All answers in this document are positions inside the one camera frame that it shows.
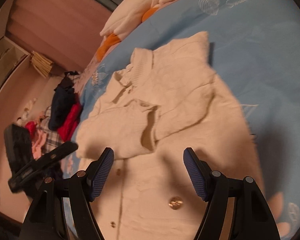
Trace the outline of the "red folded garment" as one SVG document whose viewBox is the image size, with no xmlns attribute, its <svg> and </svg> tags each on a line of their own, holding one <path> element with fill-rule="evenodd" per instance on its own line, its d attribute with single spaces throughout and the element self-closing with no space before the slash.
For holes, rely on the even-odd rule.
<svg viewBox="0 0 300 240">
<path fill-rule="evenodd" d="M 72 105 L 62 126 L 57 129 L 57 133 L 63 142 L 71 140 L 71 137 L 79 124 L 82 109 L 83 107 L 79 101 L 79 96 L 75 93 L 75 103 Z"/>
</svg>

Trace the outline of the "yellow tassel fringe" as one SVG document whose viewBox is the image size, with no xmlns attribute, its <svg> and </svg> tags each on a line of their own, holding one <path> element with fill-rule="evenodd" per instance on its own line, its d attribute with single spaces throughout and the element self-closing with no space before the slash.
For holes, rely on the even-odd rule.
<svg viewBox="0 0 300 240">
<path fill-rule="evenodd" d="M 43 78 L 47 78 L 49 76 L 54 65 L 53 61 L 36 51 L 31 51 L 30 63 Z"/>
</svg>

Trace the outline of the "pink garment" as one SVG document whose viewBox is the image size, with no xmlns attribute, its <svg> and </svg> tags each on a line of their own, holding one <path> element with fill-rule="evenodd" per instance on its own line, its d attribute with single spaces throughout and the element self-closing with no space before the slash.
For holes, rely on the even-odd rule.
<svg viewBox="0 0 300 240">
<path fill-rule="evenodd" d="M 34 159 L 39 159 L 42 156 L 42 147 L 46 143 L 47 134 L 39 129 L 36 132 L 34 141 L 32 142 L 32 155 Z"/>
</svg>

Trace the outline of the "blue floral duvet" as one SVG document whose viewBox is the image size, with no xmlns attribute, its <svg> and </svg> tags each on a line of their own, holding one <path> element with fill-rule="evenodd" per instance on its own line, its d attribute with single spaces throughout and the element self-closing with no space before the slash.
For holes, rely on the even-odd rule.
<svg viewBox="0 0 300 240">
<path fill-rule="evenodd" d="M 215 107 L 198 125 L 159 140 L 153 153 L 115 154 L 92 204 L 105 239 L 193 239 L 206 203 L 183 163 L 191 147 L 230 178 L 253 177 L 266 195 L 282 239 L 300 231 L 300 10 L 293 0 L 181 0 L 137 27 L 80 81 L 82 120 L 135 48 L 157 49 L 207 31 L 210 64 L 239 115 Z"/>
</svg>

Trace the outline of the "pink curtain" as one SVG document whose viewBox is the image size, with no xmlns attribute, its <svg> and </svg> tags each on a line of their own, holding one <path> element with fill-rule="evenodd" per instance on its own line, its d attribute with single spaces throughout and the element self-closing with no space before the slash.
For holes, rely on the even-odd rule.
<svg viewBox="0 0 300 240">
<path fill-rule="evenodd" d="M 14 0 L 6 36 L 65 70 L 83 71 L 111 12 L 95 0 Z"/>
</svg>

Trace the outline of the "dark navy hanging cloth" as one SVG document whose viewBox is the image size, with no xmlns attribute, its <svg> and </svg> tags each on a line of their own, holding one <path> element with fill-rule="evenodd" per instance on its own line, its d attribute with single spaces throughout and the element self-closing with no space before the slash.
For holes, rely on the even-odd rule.
<svg viewBox="0 0 300 240">
<path fill-rule="evenodd" d="M 11 124 L 4 130 L 6 155 L 14 177 L 24 166 L 33 160 L 32 141 L 29 130 Z"/>
</svg>

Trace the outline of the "red puffer garment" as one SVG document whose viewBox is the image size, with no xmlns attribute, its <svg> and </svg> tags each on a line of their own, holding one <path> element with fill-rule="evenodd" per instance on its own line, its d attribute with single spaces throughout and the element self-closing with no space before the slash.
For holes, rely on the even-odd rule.
<svg viewBox="0 0 300 240">
<path fill-rule="evenodd" d="M 29 131 L 30 138 L 33 140 L 36 135 L 37 123 L 35 121 L 29 121 L 24 127 Z"/>
</svg>

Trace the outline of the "navy folded garment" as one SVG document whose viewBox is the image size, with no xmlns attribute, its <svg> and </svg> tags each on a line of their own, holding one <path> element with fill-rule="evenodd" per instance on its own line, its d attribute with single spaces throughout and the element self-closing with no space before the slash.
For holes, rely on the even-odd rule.
<svg viewBox="0 0 300 240">
<path fill-rule="evenodd" d="M 76 96 L 74 83 L 67 76 L 61 80 L 54 91 L 48 127 L 52 131 L 57 131 L 57 129 L 63 125 L 71 107 L 75 104 Z"/>
</svg>

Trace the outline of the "plaid cloth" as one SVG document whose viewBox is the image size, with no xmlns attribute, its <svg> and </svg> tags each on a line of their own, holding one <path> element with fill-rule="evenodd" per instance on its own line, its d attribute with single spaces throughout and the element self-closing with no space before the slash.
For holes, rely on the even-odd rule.
<svg viewBox="0 0 300 240">
<path fill-rule="evenodd" d="M 51 117 L 51 106 L 47 107 L 44 111 L 43 117 L 41 118 L 39 129 L 46 134 L 46 141 L 42 146 L 42 154 L 46 154 L 60 146 L 63 141 L 56 131 L 49 129 L 49 121 Z"/>
</svg>

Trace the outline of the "white duck plush toy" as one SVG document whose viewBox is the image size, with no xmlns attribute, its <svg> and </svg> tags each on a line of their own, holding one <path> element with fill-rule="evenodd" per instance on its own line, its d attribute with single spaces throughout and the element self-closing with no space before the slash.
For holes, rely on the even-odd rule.
<svg viewBox="0 0 300 240">
<path fill-rule="evenodd" d="M 123 41 L 157 10 L 174 1 L 176 0 L 123 0 L 100 32 L 103 41 L 96 52 L 97 61 L 101 62 L 112 46 Z"/>
</svg>

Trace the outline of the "white quilted jacket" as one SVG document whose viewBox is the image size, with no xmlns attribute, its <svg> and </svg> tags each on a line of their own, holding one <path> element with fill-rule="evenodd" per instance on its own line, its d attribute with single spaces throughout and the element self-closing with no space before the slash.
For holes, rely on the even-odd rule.
<svg viewBox="0 0 300 240">
<path fill-rule="evenodd" d="M 136 48 L 76 135 L 80 168 L 109 147 L 111 175 L 93 206 L 106 239 L 193 239 L 206 204 L 183 163 L 190 147 L 230 178 L 264 186 L 241 104 L 208 62 L 208 33 Z"/>
</svg>

